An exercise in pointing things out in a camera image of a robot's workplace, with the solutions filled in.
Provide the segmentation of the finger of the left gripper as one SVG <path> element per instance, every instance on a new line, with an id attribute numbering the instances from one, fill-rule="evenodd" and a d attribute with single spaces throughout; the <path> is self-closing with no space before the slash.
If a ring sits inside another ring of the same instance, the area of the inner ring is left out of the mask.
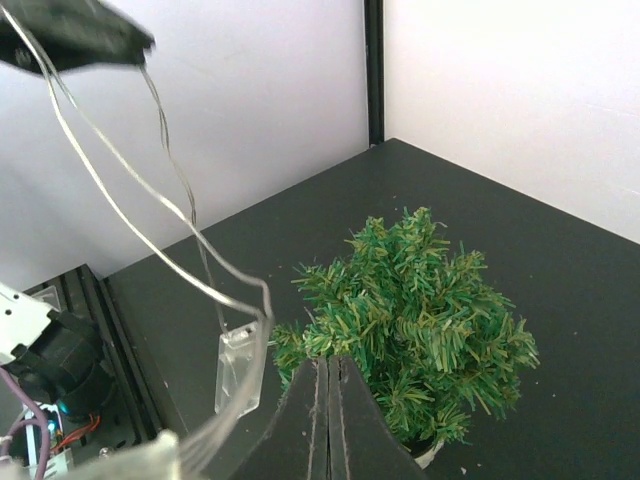
<path id="1" fill-rule="evenodd" d="M 151 33 L 102 1 L 3 1 L 1 11 L 34 36 L 60 72 L 93 64 L 142 66 L 155 45 Z"/>

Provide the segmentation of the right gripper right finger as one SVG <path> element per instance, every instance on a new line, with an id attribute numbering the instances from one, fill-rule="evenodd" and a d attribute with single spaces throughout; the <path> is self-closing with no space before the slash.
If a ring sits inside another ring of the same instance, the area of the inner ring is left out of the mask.
<path id="1" fill-rule="evenodd" d="M 338 480 L 418 480 L 423 470 L 389 431 L 358 367 L 347 356 L 329 360 L 329 477 Z"/>

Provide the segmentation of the small green christmas tree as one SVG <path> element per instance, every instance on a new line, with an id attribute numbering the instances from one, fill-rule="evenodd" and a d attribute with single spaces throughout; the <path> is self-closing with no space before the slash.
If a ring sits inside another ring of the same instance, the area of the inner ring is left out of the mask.
<path id="1" fill-rule="evenodd" d="M 504 418 L 539 363 L 524 320 L 483 280 L 484 255 L 452 250 L 442 231 L 425 207 L 393 225 L 367 219 L 349 256 L 300 268 L 310 322 L 279 324 L 270 340 L 284 386 L 306 359 L 351 357 L 421 467 L 464 441 L 475 410 Z"/>

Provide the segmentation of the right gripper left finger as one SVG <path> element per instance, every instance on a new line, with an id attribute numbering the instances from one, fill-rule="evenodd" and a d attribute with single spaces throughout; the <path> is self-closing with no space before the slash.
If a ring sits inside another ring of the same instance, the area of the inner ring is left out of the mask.
<path id="1" fill-rule="evenodd" d="M 232 477 L 238 480 L 322 480 L 328 474 L 329 372 L 305 360 L 266 432 Z"/>

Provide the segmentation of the string light with white balls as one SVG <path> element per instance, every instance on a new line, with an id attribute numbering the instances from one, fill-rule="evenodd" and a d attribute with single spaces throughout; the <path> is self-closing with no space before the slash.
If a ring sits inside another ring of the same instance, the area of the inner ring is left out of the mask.
<path id="1" fill-rule="evenodd" d="M 138 228 L 129 220 L 129 218 L 120 209 L 119 205 L 112 198 L 104 185 L 98 172 L 95 170 L 91 160 L 81 147 L 76 136 L 65 120 L 56 95 L 56 90 L 60 89 L 68 101 L 76 106 L 77 102 L 68 90 L 67 86 L 61 80 L 57 70 L 54 67 L 49 56 L 45 53 L 44 48 L 36 40 L 31 31 L 27 30 L 19 20 L 12 15 L 11 11 L 6 7 L 1 8 L 1 13 L 9 25 L 18 34 L 20 39 L 25 43 L 36 63 L 39 65 L 41 72 L 44 74 L 45 81 L 49 88 L 49 95 L 53 105 L 54 113 L 60 126 L 65 133 L 69 143 L 78 154 L 84 167 L 91 175 L 94 183 L 97 185 L 107 202 L 113 208 L 115 213 L 121 218 L 126 226 L 149 247 L 171 270 L 178 274 L 183 280 L 203 292 L 219 305 L 227 306 L 240 313 L 245 313 L 255 318 L 251 324 L 254 328 L 254 339 L 249 342 L 253 348 L 253 352 L 240 358 L 233 356 L 230 361 L 230 367 L 233 370 L 233 377 L 237 382 L 237 386 L 231 389 L 231 398 L 216 415 L 205 422 L 196 433 L 187 437 L 180 442 L 179 460 L 180 460 L 180 477 L 182 479 L 197 479 L 204 471 L 205 467 L 211 462 L 220 447 L 224 444 L 232 430 L 236 426 L 239 418 L 250 411 L 253 402 L 260 401 L 262 379 L 266 362 L 266 351 L 270 329 L 273 326 L 273 312 L 271 308 L 271 298 L 269 288 L 266 283 L 258 278 L 245 274 L 227 262 L 205 239 L 201 231 L 189 220 L 185 214 L 169 199 L 156 191 L 146 180 L 140 176 L 135 169 L 120 154 L 112 142 L 103 134 L 103 132 L 90 119 L 86 123 L 94 130 L 96 135 L 111 150 L 116 159 L 121 163 L 123 168 L 136 180 L 150 195 L 162 203 L 167 209 L 174 213 L 192 231 L 199 243 L 199 250 L 203 258 L 212 256 L 218 264 L 220 264 L 228 273 L 232 274 L 241 282 L 262 289 L 263 307 L 258 308 L 241 301 L 235 300 L 226 294 L 216 290 L 215 287 L 205 284 L 196 276 L 189 273 L 169 256 L 161 251 L 150 239 L 148 239 Z"/>

